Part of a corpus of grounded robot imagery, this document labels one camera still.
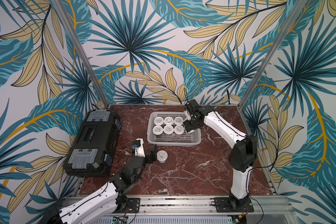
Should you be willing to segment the foil topped yogurt cup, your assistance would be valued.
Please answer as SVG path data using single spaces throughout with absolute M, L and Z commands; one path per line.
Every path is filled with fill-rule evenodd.
M 160 163 L 164 163 L 168 158 L 168 153 L 164 150 L 160 150 L 157 152 L 156 156 Z

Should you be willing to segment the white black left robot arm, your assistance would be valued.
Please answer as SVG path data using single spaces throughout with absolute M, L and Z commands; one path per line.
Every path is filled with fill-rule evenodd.
M 152 146 L 149 155 L 132 155 L 118 173 L 89 196 L 61 209 L 54 205 L 39 223 L 90 224 L 108 214 L 125 213 L 129 202 L 126 194 L 141 179 L 146 165 L 155 161 L 157 161 L 156 144 Z

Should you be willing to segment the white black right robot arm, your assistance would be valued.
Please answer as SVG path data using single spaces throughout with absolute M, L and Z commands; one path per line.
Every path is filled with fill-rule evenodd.
M 237 211 L 249 203 L 249 180 L 253 165 L 257 159 L 257 142 L 226 121 L 210 107 L 185 105 L 186 120 L 183 126 L 190 133 L 208 126 L 218 133 L 230 146 L 228 161 L 233 168 L 233 181 L 229 193 L 229 207 Z

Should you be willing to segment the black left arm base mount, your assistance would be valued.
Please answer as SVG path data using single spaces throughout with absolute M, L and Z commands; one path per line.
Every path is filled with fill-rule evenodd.
M 118 213 L 138 213 L 140 211 L 141 199 L 139 197 L 134 198 L 121 198 L 116 201 L 117 208 L 113 214 Z

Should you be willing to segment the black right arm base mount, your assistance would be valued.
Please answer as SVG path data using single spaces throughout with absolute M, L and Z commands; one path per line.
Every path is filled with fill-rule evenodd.
M 235 197 L 215 197 L 211 205 L 216 208 L 217 213 L 250 213 L 254 212 L 253 204 L 249 196 L 243 199 Z

